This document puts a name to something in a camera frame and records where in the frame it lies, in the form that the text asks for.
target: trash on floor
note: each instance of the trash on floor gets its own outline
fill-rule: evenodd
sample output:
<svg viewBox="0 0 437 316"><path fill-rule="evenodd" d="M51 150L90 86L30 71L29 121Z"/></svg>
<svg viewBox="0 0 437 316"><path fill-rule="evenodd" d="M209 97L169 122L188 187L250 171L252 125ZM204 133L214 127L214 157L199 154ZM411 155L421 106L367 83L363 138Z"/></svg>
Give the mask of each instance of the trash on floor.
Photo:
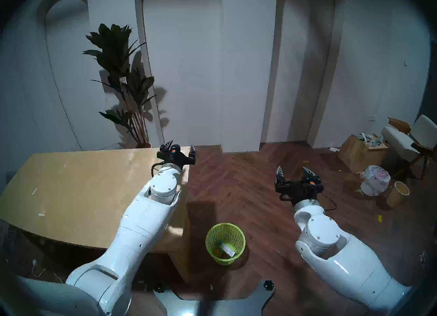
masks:
<svg viewBox="0 0 437 316"><path fill-rule="evenodd" d="M378 196L389 187L390 175L380 166L368 166L360 177L364 180L361 191L367 196Z"/></svg>
<svg viewBox="0 0 437 316"><path fill-rule="evenodd" d="M360 135L355 135L361 141L364 141L368 146L379 146L382 143L382 137L378 137L375 135L364 134L363 132Z"/></svg>

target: herringbone parquet floor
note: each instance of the herringbone parquet floor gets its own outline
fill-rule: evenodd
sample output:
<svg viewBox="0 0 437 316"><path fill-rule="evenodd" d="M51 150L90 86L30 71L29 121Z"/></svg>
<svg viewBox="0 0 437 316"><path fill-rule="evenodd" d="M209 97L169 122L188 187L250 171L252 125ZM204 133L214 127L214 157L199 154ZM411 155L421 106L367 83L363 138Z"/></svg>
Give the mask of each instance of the herringbone parquet floor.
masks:
<svg viewBox="0 0 437 316"><path fill-rule="evenodd" d="M300 229L289 202L280 201L273 181L282 166L289 178L299 179L306 166L322 179L324 193L337 203L326 212L340 228L354 234L379 256L387 271L406 285L418 284L427 267L418 254L435 258L432 230L436 199L430 173L424 181L407 180L412 194L388 209L379 201L355 192L358 175L331 152L299 143L264 144L257 153L223 154L220 147L198 147L198 161L190 170L188 212L191 221L191 284L215 299L249 295L262 278L276 285L263 315L364 315L366 308L334 292L305 263L294 248ZM324 196L325 209L333 204ZM237 269L218 266L205 249L205 235L216 223L239 226L249 248L246 263Z"/></svg>

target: cardboard box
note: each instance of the cardboard box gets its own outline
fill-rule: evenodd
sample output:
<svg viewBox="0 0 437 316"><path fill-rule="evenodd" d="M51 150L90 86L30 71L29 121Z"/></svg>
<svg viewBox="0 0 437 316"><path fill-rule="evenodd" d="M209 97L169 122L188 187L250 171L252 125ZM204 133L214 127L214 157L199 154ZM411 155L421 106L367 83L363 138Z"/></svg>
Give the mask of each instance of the cardboard box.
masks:
<svg viewBox="0 0 437 316"><path fill-rule="evenodd" d="M386 156L389 146L382 143L376 147L370 147L356 136L349 136L338 152L338 158L353 173L362 173L368 166L379 166Z"/></svg>

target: plastic bag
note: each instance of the plastic bag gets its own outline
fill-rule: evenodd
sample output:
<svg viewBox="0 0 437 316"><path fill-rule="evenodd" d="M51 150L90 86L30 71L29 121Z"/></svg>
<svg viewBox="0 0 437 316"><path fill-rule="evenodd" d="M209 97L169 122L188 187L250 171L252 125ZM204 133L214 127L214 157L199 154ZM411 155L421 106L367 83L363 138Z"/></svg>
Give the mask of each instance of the plastic bag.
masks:
<svg viewBox="0 0 437 316"><path fill-rule="evenodd" d="M368 166L360 177L364 179L361 191L367 196L378 196L387 190L390 182L390 175L380 166Z"/></svg>

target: lime green basket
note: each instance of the lime green basket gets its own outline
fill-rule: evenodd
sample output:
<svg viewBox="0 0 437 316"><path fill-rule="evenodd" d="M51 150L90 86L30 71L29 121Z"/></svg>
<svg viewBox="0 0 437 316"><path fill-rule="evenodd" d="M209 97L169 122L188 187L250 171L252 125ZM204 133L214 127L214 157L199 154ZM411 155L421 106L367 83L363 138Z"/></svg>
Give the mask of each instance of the lime green basket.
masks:
<svg viewBox="0 0 437 316"><path fill-rule="evenodd" d="M235 251L235 255L229 259L219 258L219 244L226 243L229 248ZM241 229L231 223L219 223L213 226L206 235L205 246L214 260L221 265L232 264L243 253L246 247L246 238Z"/></svg>

